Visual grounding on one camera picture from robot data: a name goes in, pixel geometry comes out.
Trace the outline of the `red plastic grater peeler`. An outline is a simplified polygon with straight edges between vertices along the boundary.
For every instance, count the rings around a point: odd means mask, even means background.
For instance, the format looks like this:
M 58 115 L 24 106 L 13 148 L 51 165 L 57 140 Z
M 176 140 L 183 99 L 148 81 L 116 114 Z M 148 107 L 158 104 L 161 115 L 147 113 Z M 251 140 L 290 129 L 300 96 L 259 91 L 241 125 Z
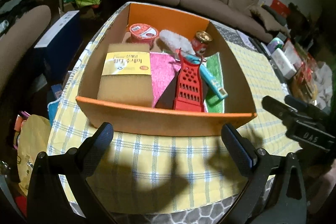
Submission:
M 185 58 L 180 48 L 177 50 L 181 69 L 177 76 L 174 110 L 204 112 L 203 85 L 200 74 L 201 61 L 196 64 Z

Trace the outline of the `red jar gold lid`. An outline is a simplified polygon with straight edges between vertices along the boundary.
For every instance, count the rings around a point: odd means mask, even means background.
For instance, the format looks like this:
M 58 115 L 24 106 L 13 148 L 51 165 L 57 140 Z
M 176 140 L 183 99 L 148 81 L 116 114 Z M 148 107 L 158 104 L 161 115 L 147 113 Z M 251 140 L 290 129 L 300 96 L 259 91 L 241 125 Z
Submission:
M 205 31 L 197 31 L 191 40 L 191 45 L 195 54 L 197 56 L 202 56 L 205 54 L 209 43 L 212 42 L 213 38 L 210 34 Z

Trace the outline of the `teal brush white fluffy head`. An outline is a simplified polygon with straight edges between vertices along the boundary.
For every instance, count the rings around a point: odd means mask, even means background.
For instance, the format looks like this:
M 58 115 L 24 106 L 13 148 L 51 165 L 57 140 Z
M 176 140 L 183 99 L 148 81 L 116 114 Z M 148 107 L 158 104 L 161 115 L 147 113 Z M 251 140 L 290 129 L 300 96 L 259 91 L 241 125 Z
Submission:
M 177 50 L 182 50 L 182 56 L 192 64 L 200 64 L 201 78 L 206 82 L 208 86 L 213 85 L 211 81 L 214 79 L 212 74 L 208 71 L 207 67 L 203 64 L 200 57 L 197 57 L 195 51 L 192 48 L 191 42 L 175 32 L 169 30 L 162 30 L 159 33 L 160 40 L 171 50 L 173 53 L 177 53 Z M 219 89 L 218 96 L 220 99 L 225 99 L 228 96 L 226 90 Z

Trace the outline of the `round red white container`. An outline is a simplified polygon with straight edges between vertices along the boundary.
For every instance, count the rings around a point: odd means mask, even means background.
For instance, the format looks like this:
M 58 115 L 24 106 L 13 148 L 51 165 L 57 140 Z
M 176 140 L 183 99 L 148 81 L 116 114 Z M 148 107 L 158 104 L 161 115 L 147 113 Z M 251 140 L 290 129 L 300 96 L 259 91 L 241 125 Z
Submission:
M 130 41 L 132 43 L 148 44 L 153 47 L 155 39 L 158 37 L 156 28 L 145 23 L 135 23 L 129 27 Z

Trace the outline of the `white tissue box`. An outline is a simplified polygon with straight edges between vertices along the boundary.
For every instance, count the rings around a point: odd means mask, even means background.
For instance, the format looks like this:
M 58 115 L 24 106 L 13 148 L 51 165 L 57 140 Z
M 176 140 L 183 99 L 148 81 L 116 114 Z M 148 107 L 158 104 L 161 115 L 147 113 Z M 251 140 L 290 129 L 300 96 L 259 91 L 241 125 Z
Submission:
M 289 80 L 297 73 L 295 67 L 290 63 L 289 59 L 280 48 L 277 48 L 271 54 L 271 57 L 285 79 Z

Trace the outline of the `yellow plastic bag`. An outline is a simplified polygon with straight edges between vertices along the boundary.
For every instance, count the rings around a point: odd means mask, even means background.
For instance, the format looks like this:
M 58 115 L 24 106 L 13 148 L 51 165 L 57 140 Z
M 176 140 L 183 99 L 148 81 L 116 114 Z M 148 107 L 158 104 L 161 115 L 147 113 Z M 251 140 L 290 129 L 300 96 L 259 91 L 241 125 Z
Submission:
M 46 152 L 50 132 L 49 120 L 38 115 L 29 116 L 22 126 L 18 140 L 17 167 L 19 187 L 25 196 L 28 195 L 35 159 L 39 152 Z

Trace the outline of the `black remote control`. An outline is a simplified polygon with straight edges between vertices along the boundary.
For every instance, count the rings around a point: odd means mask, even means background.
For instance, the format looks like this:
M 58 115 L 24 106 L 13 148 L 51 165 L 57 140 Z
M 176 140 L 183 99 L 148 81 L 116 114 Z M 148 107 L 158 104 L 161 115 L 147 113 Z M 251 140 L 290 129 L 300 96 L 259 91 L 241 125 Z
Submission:
M 267 53 L 267 51 L 265 50 L 265 48 L 261 45 L 259 41 L 256 41 L 253 38 L 249 38 L 249 41 L 252 43 L 252 45 L 256 48 L 256 50 L 259 53 L 262 53 L 268 60 L 271 59 L 270 54 Z

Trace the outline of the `green cloth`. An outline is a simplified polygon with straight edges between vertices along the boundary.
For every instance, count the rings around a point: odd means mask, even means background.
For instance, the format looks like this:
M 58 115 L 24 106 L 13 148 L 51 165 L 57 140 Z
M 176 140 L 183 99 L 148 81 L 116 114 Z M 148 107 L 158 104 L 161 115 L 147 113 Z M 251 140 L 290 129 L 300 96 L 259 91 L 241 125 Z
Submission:
M 213 85 L 209 86 L 206 95 L 206 109 L 209 113 L 224 113 L 224 99 L 220 99 L 218 96 L 218 90 L 224 88 L 220 53 L 217 52 L 207 57 L 205 66 L 214 77 L 214 79 L 211 81 Z

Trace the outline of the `orange cardboard box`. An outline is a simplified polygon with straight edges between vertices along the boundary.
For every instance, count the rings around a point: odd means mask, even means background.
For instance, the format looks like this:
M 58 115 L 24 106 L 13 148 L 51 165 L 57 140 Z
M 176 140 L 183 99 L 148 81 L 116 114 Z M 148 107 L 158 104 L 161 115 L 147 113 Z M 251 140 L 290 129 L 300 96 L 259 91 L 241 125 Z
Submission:
M 222 113 L 174 110 L 175 77 L 170 77 L 159 89 L 158 101 L 153 107 L 130 105 L 122 98 L 113 102 L 98 99 L 108 46 L 110 43 L 125 45 L 129 27 L 135 23 L 168 29 L 187 38 L 201 30 L 211 35 L 213 41 L 206 56 L 219 54 L 224 88 L 228 92 Z M 97 46 L 84 68 L 76 102 L 95 127 L 108 122 L 119 132 L 154 136 L 218 136 L 224 124 L 237 128 L 257 115 L 251 89 L 238 60 L 212 22 L 188 12 L 134 2 L 115 12 L 99 33 Z

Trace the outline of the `white blue carton box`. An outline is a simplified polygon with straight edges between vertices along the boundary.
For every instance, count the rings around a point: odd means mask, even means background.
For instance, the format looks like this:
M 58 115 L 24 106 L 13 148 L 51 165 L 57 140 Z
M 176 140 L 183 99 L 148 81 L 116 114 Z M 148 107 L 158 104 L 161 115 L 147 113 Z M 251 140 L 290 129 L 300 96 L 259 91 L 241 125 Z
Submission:
M 60 80 L 65 76 L 83 41 L 79 19 L 78 11 L 66 12 L 34 46 L 43 57 L 53 79 Z

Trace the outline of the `brown chair back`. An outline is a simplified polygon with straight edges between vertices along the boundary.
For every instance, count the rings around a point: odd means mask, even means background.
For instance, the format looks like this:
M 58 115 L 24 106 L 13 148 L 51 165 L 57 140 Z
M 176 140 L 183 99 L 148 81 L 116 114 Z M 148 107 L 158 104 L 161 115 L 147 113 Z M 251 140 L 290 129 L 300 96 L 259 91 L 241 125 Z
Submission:
M 1 38 L 1 90 L 20 59 L 48 27 L 51 11 L 47 5 L 34 7 L 25 13 Z

